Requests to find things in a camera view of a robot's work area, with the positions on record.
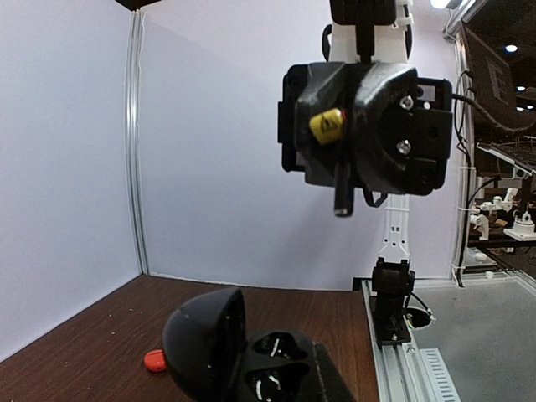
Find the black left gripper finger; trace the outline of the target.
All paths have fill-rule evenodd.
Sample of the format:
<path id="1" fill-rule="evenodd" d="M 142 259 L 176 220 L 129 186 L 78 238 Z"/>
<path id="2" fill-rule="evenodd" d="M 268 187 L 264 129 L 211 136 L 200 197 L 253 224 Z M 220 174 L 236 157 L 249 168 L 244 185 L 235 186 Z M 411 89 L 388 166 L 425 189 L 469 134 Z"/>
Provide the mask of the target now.
<path id="1" fill-rule="evenodd" d="M 325 346 L 313 344 L 315 375 L 319 386 L 315 401 L 354 402 L 352 392 L 332 361 Z"/>

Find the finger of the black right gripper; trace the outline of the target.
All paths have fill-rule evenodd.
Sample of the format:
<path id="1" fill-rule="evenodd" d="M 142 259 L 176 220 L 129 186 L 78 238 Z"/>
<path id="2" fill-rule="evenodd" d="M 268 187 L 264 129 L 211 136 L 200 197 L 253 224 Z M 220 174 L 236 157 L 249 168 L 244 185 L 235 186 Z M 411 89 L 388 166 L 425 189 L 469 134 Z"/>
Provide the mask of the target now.
<path id="1" fill-rule="evenodd" d="M 333 187 L 342 170 L 348 185 L 356 185 L 344 140 L 353 68 L 341 62 L 292 68 L 293 142 L 308 184 Z"/>
<path id="2" fill-rule="evenodd" d="M 370 65 L 353 96 L 351 132 L 353 163 L 366 189 L 380 193 L 408 193 L 406 167 L 384 144 L 389 135 L 384 115 L 416 84 L 416 68 L 408 64 Z"/>

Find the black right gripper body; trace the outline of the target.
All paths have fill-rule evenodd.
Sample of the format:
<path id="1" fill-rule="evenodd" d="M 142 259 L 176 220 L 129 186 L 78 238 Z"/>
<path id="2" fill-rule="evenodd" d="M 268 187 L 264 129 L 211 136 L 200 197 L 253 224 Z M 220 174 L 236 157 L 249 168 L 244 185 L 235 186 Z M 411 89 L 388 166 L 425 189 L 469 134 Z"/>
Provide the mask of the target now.
<path id="1" fill-rule="evenodd" d="M 365 188 L 353 163 L 351 107 L 353 96 L 371 64 L 354 63 L 352 83 L 348 94 L 347 129 L 344 137 L 356 178 L 355 188 Z M 302 172 L 302 160 L 293 142 L 292 66 L 282 81 L 282 99 L 278 104 L 277 139 L 281 144 L 281 165 L 287 172 Z M 384 144 L 392 155 L 406 167 L 408 193 L 426 196 L 441 188 L 446 179 L 446 165 L 451 155 L 452 86 L 448 80 L 420 78 L 410 93 L 393 104 L 384 115 L 388 136 Z"/>

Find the small black clip object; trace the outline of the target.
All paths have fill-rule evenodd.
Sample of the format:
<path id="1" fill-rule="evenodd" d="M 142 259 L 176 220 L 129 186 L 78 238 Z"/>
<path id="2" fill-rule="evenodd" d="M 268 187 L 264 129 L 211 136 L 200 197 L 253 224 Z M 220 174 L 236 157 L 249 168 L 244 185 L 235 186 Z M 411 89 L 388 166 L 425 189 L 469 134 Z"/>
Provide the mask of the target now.
<path id="1" fill-rule="evenodd" d="M 246 333 L 236 287 L 186 301 L 162 330 L 176 386 L 193 401 L 322 401 L 315 343 L 304 333 Z"/>

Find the orange earbud charging case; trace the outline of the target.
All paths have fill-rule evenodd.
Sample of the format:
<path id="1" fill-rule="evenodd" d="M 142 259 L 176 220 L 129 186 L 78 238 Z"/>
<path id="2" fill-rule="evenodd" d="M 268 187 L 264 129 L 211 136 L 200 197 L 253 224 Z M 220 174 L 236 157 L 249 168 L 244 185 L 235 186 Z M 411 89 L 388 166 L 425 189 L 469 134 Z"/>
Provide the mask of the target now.
<path id="1" fill-rule="evenodd" d="M 164 352 L 162 349 L 154 349 L 147 352 L 143 358 L 144 367 L 152 373 L 161 373 L 167 369 Z"/>

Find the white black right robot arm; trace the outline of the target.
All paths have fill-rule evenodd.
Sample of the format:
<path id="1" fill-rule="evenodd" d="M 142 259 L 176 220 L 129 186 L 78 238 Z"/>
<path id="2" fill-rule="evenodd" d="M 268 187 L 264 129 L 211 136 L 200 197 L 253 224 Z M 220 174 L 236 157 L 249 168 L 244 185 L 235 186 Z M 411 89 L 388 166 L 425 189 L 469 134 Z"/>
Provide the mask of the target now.
<path id="1" fill-rule="evenodd" d="M 333 1 L 324 59 L 293 65 L 282 82 L 277 141 L 281 165 L 334 190 L 333 211 L 353 214 L 354 192 L 385 207 L 388 228 L 372 282 L 375 306 L 398 311 L 411 294 L 409 198 L 446 178 L 452 87 L 420 77 L 409 62 L 406 1 Z"/>

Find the aluminium front rail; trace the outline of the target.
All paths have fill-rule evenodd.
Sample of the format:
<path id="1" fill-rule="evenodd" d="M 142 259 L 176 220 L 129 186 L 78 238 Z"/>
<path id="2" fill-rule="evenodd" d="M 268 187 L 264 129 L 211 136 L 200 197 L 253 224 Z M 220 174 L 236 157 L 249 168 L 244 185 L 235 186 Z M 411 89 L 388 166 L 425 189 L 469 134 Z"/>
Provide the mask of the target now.
<path id="1" fill-rule="evenodd" d="M 369 298 L 373 295 L 369 281 L 355 278 L 353 289 L 363 294 L 379 400 L 459 401 L 461 398 L 439 350 L 419 348 L 413 338 L 407 343 L 380 347 L 376 342 L 369 305 Z"/>

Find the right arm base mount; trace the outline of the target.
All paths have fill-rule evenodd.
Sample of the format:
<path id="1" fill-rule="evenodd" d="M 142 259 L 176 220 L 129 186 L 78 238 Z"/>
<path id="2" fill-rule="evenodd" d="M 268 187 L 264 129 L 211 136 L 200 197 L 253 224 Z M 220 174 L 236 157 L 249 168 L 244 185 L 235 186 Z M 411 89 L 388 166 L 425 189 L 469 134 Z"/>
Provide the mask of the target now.
<path id="1" fill-rule="evenodd" d="M 380 348 L 411 341 L 410 330 L 404 316 L 404 301 L 404 296 L 392 296 L 381 292 L 369 297 L 374 338 Z"/>

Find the right aluminium corner post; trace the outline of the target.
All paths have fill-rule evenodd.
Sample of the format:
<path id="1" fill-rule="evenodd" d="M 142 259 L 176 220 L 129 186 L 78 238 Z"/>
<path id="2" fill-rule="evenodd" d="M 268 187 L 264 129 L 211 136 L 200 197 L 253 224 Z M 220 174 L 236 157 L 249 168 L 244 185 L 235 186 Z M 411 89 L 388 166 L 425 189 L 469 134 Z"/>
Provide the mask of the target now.
<path id="1" fill-rule="evenodd" d="M 126 50 L 125 71 L 125 146 L 128 197 L 131 208 L 131 225 L 141 275 L 150 274 L 147 241 L 142 211 L 142 183 L 139 154 L 141 56 L 144 13 L 141 9 L 131 13 Z"/>

